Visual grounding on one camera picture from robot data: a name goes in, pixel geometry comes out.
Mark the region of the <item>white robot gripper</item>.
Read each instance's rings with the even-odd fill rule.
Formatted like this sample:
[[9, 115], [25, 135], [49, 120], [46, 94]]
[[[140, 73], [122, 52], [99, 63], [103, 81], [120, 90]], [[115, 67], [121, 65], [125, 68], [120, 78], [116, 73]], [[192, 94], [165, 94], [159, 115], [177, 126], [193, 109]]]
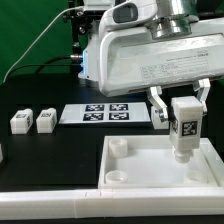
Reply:
[[191, 30], [187, 36], [163, 39], [154, 39], [145, 27], [107, 33], [98, 59], [100, 91], [111, 97], [150, 87], [148, 100], [166, 122], [162, 88], [195, 81], [193, 89], [206, 114], [210, 80], [224, 77], [224, 18], [193, 23]]

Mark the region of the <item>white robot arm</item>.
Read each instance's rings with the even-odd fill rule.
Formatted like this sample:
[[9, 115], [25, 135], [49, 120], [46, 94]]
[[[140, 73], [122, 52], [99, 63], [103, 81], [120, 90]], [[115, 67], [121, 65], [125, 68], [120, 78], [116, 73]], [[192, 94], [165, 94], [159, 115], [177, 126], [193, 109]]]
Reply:
[[104, 95], [145, 91], [162, 121], [164, 88], [192, 84], [205, 102], [224, 77], [224, 16], [201, 20], [197, 0], [83, 0], [93, 20], [79, 78]]

